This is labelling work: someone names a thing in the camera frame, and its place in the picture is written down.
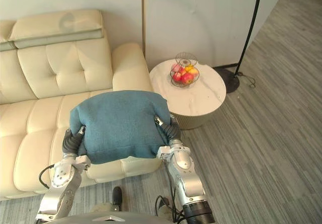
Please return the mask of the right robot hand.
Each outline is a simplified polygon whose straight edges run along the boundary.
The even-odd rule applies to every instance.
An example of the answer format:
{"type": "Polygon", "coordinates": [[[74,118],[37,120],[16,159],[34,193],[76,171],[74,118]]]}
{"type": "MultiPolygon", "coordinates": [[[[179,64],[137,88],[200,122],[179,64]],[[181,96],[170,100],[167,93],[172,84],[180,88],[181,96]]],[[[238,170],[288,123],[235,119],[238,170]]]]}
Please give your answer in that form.
{"type": "Polygon", "coordinates": [[[169,145],[172,145],[173,141],[181,141],[179,123],[173,114],[170,115],[170,124],[164,123],[157,115],[155,115],[153,119],[157,129],[167,139],[169,145]]]}

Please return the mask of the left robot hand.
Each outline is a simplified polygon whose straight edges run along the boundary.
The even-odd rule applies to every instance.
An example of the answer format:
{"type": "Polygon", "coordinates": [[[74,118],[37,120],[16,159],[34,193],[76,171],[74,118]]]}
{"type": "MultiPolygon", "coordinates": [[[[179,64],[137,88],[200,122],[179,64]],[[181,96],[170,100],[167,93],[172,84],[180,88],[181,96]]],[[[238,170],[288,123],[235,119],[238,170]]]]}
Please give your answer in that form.
{"type": "Polygon", "coordinates": [[[66,156],[66,155],[78,156],[78,150],[83,140],[83,137],[85,135],[85,130],[86,130],[86,127],[82,126],[79,129],[79,131],[76,133],[76,135],[72,134],[71,129],[67,129],[65,131],[65,135],[62,142],[63,156],[66,156]]]}

